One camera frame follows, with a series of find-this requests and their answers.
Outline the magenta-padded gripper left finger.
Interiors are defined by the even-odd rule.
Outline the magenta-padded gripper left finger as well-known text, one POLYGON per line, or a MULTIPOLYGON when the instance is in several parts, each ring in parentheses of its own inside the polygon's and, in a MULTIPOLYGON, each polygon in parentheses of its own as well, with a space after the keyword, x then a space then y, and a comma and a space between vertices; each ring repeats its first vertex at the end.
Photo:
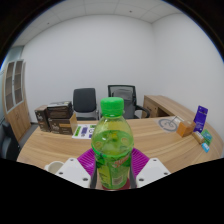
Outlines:
POLYGON ((81 187, 94 189, 97 171, 93 150, 87 150, 78 158, 69 158, 56 175, 81 187))

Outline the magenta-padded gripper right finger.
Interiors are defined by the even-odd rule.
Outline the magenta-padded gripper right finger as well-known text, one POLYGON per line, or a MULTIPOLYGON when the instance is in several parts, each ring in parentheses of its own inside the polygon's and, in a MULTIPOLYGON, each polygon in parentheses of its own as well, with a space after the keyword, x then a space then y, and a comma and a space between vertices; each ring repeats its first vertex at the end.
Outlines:
POLYGON ((149 158, 134 148, 131 156, 130 185, 140 188, 170 174, 158 158, 149 158))

